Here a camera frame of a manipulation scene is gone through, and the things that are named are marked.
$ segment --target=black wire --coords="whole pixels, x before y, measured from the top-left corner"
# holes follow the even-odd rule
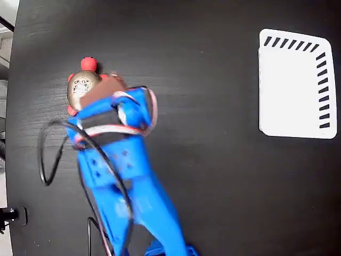
[[[91,256],[91,223],[96,227],[98,231],[100,231],[100,226],[98,222],[94,218],[88,217],[87,218],[87,255],[88,256]],[[107,233],[104,232],[104,236],[107,240],[109,240],[109,236]]]
[[[5,20],[2,16],[0,16],[0,23],[8,28],[10,31],[14,32],[14,26],[10,24],[7,20]]]
[[[40,178],[42,180],[42,183],[46,186],[49,186],[52,183],[54,176],[55,176],[55,173],[56,173],[56,169],[58,167],[59,160],[60,160],[61,155],[62,155],[64,143],[66,142],[66,139],[67,139],[67,137],[64,138],[63,143],[58,150],[56,160],[53,164],[51,175],[48,179],[46,179],[45,166],[44,166],[44,142],[45,142],[45,137],[46,137],[45,130],[52,127],[52,126],[67,127],[67,128],[70,128],[71,130],[79,133],[83,137],[83,140],[85,142],[87,142],[90,147],[92,147],[93,149],[95,149],[99,153],[99,155],[102,157],[105,164],[107,165],[110,173],[115,177],[115,179],[117,181],[117,187],[119,188],[120,192],[122,193],[123,199],[124,199],[126,206],[127,206],[127,209],[128,209],[128,226],[127,226],[126,234],[124,237],[123,248],[121,251],[121,255],[124,255],[125,248],[127,248],[129,245],[129,242],[131,239],[131,234],[132,234],[132,229],[133,229],[133,216],[134,215],[133,215],[132,203],[131,203],[130,198],[128,197],[128,193],[127,193],[127,190],[123,184],[123,180],[122,180],[121,176],[119,175],[119,173],[117,172],[117,170],[114,168],[112,162],[110,161],[108,156],[104,153],[104,151],[101,149],[101,147],[85,131],[83,131],[82,129],[80,129],[76,125],[73,125],[73,124],[71,124],[65,120],[52,120],[41,129],[41,131],[39,133],[39,137],[38,137],[38,165],[39,165],[39,173],[40,173]],[[94,213],[96,213],[94,207],[92,206],[92,204],[90,202],[90,199],[88,197],[86,189],[85,189],[85,194],[88,198],[88,201],[89,201]]]
[[[110,254],[113,255],[113,251],[109,248],[108,244],[107,244],[107,241],[105,239],[109,239],[107,233],[105,233],[104,229],[103,229],[103,225],[102,223],[100,222],[101,221],[101,218],[100,218],[100,215],[98,213],[98,211],[96,210],[96,208],[93,206],[93,204],[91,203],[91,200],[90,200],[90,197],[87,193],[87,189],[85,188],[85,185],[84,185],[84,180],[83,180],[83,176],[82,176],[82,172],[80,171],[80,168],[79,168],[79,163],[77,163],[77,168],[78,168],[78,175],[79,175],[79,180],[80,180],[80,185],[82,186],[82,188],[84,189],[84,193],[85,193],[85,196],[86,196],[86,199],[91,207],[91,210],[93,211],[95,217],[96,217],[96,220],[93,220],[92,217],[88,217],[87,218],[87,239],[88,239],[88,245],[87,245],[87,249],[88,249],[88,256],[91,256],[91,230],[90,230],[90,221],[92,221],[96,228],[100,231],[100,234],[101,234],[101,238],[102,238],[102,243],[103,243],[103,246],[105,247],[105,250],[108,250],[110,251]]]

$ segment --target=red turtle head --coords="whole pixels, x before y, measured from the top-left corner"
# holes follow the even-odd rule
[[[82,70],[89,70],[89,71],[95,72],[97,68],[97,61],[96,59],[92,57],[85,57],[80,62],[80,67]]]

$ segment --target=white wire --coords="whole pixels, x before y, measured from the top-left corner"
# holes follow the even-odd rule
[[[117,132],[117,133],[131,134],[131,135],[141,134],[145,137],[148,136],[148,134],[154,129],[156,125],[157,118],[158,118],[158,106],[157,106],[157,100],[156,100],[156,96],[154,92],[150,89],[145,89],[145,90],[149,91],[150,98],[152,101],[152,120],[151,120],[150,125],[145,130],[137,129],[129,125],[107,124],[107,125],[93,126],[93,127],[85,129],[84,131],[90,137],[101,134],[101,133],[107,133],[107,132]],[[130,96],[128,93],[123,92],[123,91],[117,91],[112,96],[116,99],[121,98],[121,97],[127,97],[136,102],[136,100],[132,96]],[[74,138],[75,144],[79,143],[82,139],[83,137],[79,135],[79,133],[77,133]]]

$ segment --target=brown piece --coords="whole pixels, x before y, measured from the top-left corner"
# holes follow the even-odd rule
[[[80,105],[82,109],[91,103],[109,97],[114,92],[126,90],[126,84],[119,77],[107,77],[97,84],[90,92],[81,97]]]

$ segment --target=dark wooden surface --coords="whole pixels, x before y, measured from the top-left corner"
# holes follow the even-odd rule
[[[67,77],[87,55],[129,85],[155,91],[160,115],[147,138],[151,162],[201,255],[340,255],[341,136],[263,135],[257,58],[263,28],[325,37],[340,80],[340,13],[338,1],[313,0],[21,1],[6,178],[9,206],[27,207],[29,223],[11,228],[14,256],[87,253],[91,211],[75,153],[67,148],[48,188],[36,162],[38,131],[67,117]],[[63,135],[51,131],[50,165]],[[148,239],[135,235],[133,255],[142,255]],[[94,254],[100,249],[95,241]]]

